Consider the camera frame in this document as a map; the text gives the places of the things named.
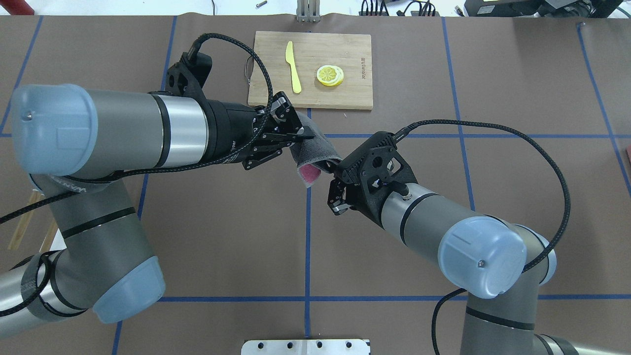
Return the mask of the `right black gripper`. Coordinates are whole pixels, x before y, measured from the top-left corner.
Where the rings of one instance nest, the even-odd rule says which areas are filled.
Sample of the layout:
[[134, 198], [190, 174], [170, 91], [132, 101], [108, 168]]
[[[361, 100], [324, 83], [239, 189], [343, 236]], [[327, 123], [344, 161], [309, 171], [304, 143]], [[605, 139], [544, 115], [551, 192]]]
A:
[[334, 215], [357, 211], [379, 227], [383, 226], [381, 211], [390, 189], [372, 169], [355, 168], [355, 160], [329, 159], [333, 169], [327, 204]]

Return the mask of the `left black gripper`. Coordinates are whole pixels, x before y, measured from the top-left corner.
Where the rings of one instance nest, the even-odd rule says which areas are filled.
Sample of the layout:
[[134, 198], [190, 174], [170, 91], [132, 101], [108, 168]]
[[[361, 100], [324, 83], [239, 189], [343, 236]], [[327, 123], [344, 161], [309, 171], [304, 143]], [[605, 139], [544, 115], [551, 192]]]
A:
[[[260, 124], [265, 108], [216, 100], [209, 100], [208, 104], [211, 108], [211, 131], [203, 163], [225, 157], [249, 142], [255, 133], [261, 130]], [[271, 128], [266, 130], [266, 142], [259, 136], [254, 143], [221, 160], [219, 164], [242, 163], [244, 169], [250, 170], [282, 155], [282, 148], [315, 138], [311, 128], [302, 127], [302, 122], [284, 91], [273, 95], [270, 114]]]

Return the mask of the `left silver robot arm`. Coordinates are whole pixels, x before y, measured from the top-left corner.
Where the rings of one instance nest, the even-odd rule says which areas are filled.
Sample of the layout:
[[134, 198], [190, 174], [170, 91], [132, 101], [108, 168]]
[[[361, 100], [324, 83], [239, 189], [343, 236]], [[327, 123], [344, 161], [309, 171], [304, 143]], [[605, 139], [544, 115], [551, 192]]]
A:
[[174, 88], [135, 94], [26, 85], [12, 104], [17, 160], [50, 205], [65, 249], [39, 252], [2, 275], [2, 338], [88, 310], [116, 323], [164, 295], [123, 173], [223, 163], [251, 169], [316, 134], [283, 93], [273, 96], [270, 115]]

